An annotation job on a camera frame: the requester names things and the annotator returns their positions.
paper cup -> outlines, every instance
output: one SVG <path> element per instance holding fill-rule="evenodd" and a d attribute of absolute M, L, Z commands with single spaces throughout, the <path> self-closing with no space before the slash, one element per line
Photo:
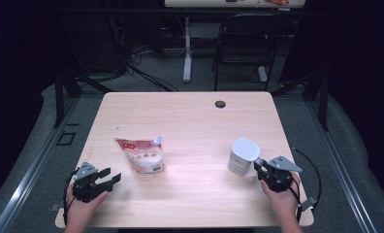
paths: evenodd
<path fill-rule="evenodd" d="M 261 154 L 261 148 L 254 142 L 239 138 L 232 145 L 228 168 L 234 173 L 244 176 L 249 167 Z"/>

red label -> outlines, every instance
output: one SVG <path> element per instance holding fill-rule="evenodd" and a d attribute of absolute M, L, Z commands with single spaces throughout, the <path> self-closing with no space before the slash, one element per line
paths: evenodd
<path fill-rule="evenodd" d="M 122 146 L 124 148 L 131 149 L 131 150 L 133 150 L 135 148 L 135 145 L 130 145 L 130 144 L 122 144 Z"/>

office chair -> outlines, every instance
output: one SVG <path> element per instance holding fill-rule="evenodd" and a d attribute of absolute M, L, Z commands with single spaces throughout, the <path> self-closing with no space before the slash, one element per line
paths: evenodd
<path fill-rule="evenodd" d="M 237 14 L 228 17 L 219 28 L 218 45 L 213 60 L 214 90 L 217 90 L 219 64 L 232 66 L 268 66 L 264 90 L 268 90 L 274 57 L 288 27 L 284 17 Z"/>

plastic bag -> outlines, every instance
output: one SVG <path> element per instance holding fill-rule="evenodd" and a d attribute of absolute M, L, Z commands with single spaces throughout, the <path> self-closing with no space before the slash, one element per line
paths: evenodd
<path fill-rule="evenodd" d="M 132 170 L 152 175 L 164 170 L 162 137 L 153 140 L 115 139 L 123 150 Z"/>

desk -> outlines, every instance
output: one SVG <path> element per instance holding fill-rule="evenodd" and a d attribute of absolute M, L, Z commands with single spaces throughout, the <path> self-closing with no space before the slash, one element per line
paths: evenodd
<path fill-rule="evenodd" d="M 215 106 L 224 101 L 225 108 Z M 162 136 L 166 168 L 154 176 L 131 171 L 113 138 Z M 241 177 L 227 163 L 233 142 L 246 137 L 263 158 L 293 161 L 272 97 L 267 92 L 108 93 L 77 166 L 87 161 L 122 173 L 90 224 L 108 228 L 274 226 L 277 221 L 253 169 Z M 301 186 L 301 197 L 305 199 Z M 64 227 L 63 210 L 56 225 Z M 311 211 L 301 225 L 313 222 Z"/>
<path fill-rule="evenodd" d="M 289 4 L 278 6 L 265 0 L 238 0 L 237 2 L 226 2 L 225 0 L 165 0 L 165 7 L 168 8 L 262 8 L 262 9 L 290 9 L 302 8 L 305 0 L 289 0 Z M 183 81 L 191 81 L 192 55 L 190 49 L 190 23 L 189 17 L 185 21 L 185 65 L 183 68 Z M 258 70 L 261 81 L 266 80 L 265 69 Z"/>

